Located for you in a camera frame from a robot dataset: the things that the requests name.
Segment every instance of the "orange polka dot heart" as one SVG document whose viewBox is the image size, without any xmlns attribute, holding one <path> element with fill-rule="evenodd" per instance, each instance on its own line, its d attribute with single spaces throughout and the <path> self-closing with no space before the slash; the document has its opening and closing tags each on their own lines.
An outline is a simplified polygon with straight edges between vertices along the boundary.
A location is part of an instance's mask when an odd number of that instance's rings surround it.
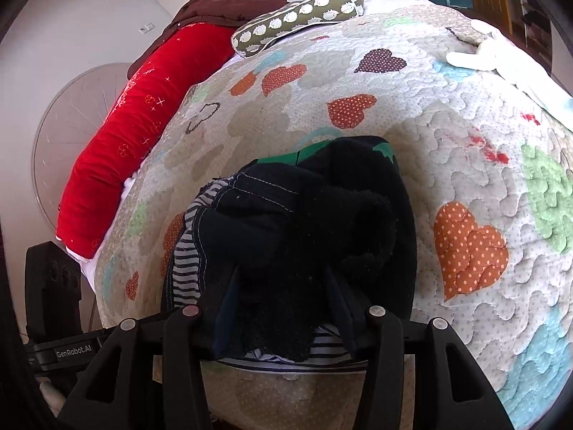
<svg viewBox="0 0 573 430">
<path fill-rule="evenodd" d="M 296 81 L 306 72 L 307 67 L 304 64 L 296 64 L 291 67 L 279 66 L 272 69 L 265 77 L 263 77 L 263 82 L 261 83 L 264 96 L 266 97 L 273 90 L 283 87 L 289 82 Z"/>
<path fill-rule="evenodd" d="M 131 300 L 135 300 L 138 294 L 139 273 L 135 272 L 131 278 L 125 283 L 125 295 Z"/>
<path fill-rule="evenodd" d="M 492 226 L 479 227 L 460 202 L 438 210 L 434 243 L 446 300 L 491 286 L 507 268 L 509 254 L 500 232 Z"/>
<path fill-rule="evenodd" d="M 161 266 L 159 268 L 159 274 L 161 278 L 167 275 L 167 269 L 169 267 L 169 260 L 171 258 L 171 254 L 175 249 L 175 244 L 177 244 L 177 240 L 179 239 L 179 235 L 181 230 L 183 229 L 183 216 L 185 212 L 178 213 L 175 215 L 175 218 L 171 220 L 167 230 L 165 231 L 165 236 L 163 236 L 163 258 L 161 260 Z"/>
<path fill-rule="evenodd" d="M 243 79 L 241 79 L 233 87 L 231 87 L 229 93 L 233 97 L 243 95 L 247 90 L 249 90 L 254 85 L 256 81 L 257 81 L 257 76 L 255 76 L 253 71 L 251 71 L 249 74 L 243 77 Z"/>
<path fill-rule="evenodd" d="M 353 129 L 364 119 L 365 108 L 376 104 L 376 97 L 369 94 L 358 94 L 345 99 L 327 103 L 331 123 L 339 129 Z"/>
</svg>

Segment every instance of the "white stuffed toy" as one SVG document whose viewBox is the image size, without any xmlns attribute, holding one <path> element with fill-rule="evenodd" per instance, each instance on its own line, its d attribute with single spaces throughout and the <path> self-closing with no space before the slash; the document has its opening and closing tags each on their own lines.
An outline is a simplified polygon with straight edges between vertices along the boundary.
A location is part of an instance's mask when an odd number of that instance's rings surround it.
<svg viewBox="0 0 573 430">
<path fill-rule="evenodd" d="M 540 107 L 573 131 L 573 99 L 523 50 L 517 48 L 492 25 L 472 19 L 472 27 L 488 37 L 476 54 L 450 52 L 451 65 L 478 71 L 493 71 L 525 92 Z"/>
</svg>

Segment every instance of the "green fabric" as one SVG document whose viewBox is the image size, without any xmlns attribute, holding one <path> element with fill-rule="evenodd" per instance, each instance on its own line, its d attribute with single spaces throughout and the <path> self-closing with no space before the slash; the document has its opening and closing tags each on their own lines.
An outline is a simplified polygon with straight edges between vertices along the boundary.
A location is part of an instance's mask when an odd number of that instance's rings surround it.
<svg viewBox="0 0 573 430">
<path fill-rule="evenodd" d="M 287 165 L 296 166 L 298 152 L 287 153 L 286 155 L 277 155 L 274 157 L 259 158 L 257 163 L 286 163 Z"/>
<path fill-rule="evenodd" d="M 297 166 L 300 162 L 314 155 L 323 147 L 326 147 L 332 142 L 332 139 L 323 140 L 316 144 L 308 145 L 301 149 L 299 152 L 287 153 L 285 155 L 277 155 L 274 157 L 259 158 L 257 163 L 286 163 L 287 165 Z"/>
<path fill-rule="evenodd" d="M 402 16 L 401 18 L 388 18 L 384 20 L 384 27 L 392 27 L 393 25 L 399 24 L 416 24 L 415 19 L 409 18 L 408 16 Z"/>
<path fill-rule="evenodd" d="M 529 206 L 539 235 L 556 252 L 573 244 L 573 184 L 562 166 L 537 147 L 521 147 Z"/>
<path fill-rule="evenodd" d="M 388 158 L 392 163 L 394 162 L 394 151 L 388 142 L 380 142 L 378 145 L 372 147 L 374 152 L 380 152 L 386 158 Z"/>
<path fill-rule="evenodd" d="M 334 24 L 363 13 L 364 0 L 295 1 L 243 25 L 231 36 L 231 43 L 240 56 L 251 57 L 309 25 Z"/>
<path fill-rule="evenodd" d="M 299 160 L 297 161 L 297 163 L 300 163 L 303 160 L 306 160 L 308 157 L 314 155 L 320 149 L 322 149 L 323 147 L 326 147 L 328 144 L 330 144 L 330 142 L 332 142 L 332 139 L 323 140 L 322 142 L 317 142 L 316 144 L 311 144 L 311 145 L 303 148 L 299 152 Z"/>
</svg>

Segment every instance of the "electrical outlet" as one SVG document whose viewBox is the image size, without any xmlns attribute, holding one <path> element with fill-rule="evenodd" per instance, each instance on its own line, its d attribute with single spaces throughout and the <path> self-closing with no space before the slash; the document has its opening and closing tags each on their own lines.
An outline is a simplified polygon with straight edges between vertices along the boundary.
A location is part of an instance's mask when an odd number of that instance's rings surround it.
<svg viewBox="0 0 573 430">
<path fill-rule="evenodd" d="M 153 23 L 149 23 L 139 28 L 139 32 L 141 32 L 142 34 L 147 34 L 152 29 L 155 29 L 155 26 Z"/>
</svg>

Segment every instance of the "green pillow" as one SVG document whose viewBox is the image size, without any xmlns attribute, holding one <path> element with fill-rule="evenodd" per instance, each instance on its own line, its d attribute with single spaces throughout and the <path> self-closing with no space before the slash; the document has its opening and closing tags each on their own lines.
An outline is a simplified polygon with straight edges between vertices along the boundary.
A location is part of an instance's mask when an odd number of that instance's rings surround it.
<svg viewBox="0 0 573 430">
<path fill-rule="evenodd" d="M 240 56 L 252 57 L 286 35 L 315 24 L 336 24 L 364 12 L 364 0 L 295 1 L 263 14 L 240 27 L 231 37 Z"/>
</svg>

